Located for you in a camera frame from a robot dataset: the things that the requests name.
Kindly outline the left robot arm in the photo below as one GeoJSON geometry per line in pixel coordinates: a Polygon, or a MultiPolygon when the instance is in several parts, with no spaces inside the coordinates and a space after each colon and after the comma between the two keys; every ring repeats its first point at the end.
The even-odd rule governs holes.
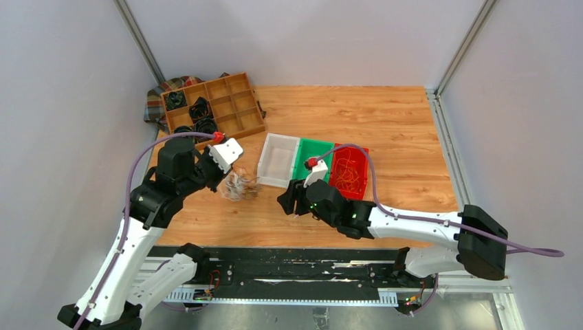
{"type": "Polygon", "coordinates": [[[63,306],[58,320],[70,329],[139,329],[171,292],[191,281],[211,288],[216,274],[210,255],[192,243],[181,246],[153,275],[135,284],[145,258],[183,208],[187,196],[218,185],[242,156],[232,137],[220,132],[199,152],[192,133],[159,140],[158,163],[137,187],[126,186],[120,228],[104,263],[83,296],[63,306]]]}

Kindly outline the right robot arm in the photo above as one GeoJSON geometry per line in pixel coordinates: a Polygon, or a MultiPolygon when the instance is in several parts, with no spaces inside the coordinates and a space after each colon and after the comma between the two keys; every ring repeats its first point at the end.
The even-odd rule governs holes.
{"type": "Polygon", "coordinates": [[[310,214],[351,239],[408,239],[430,247],[398,250],[393,278],[404,287],[440,272],[465,270],[490,281],[505,277],[508,231],[484,209],[467,204],[461,212],[431,213],[347,199],[321,179],[306,186],[291,180],[277,202],[286,215],[310,214]]]}

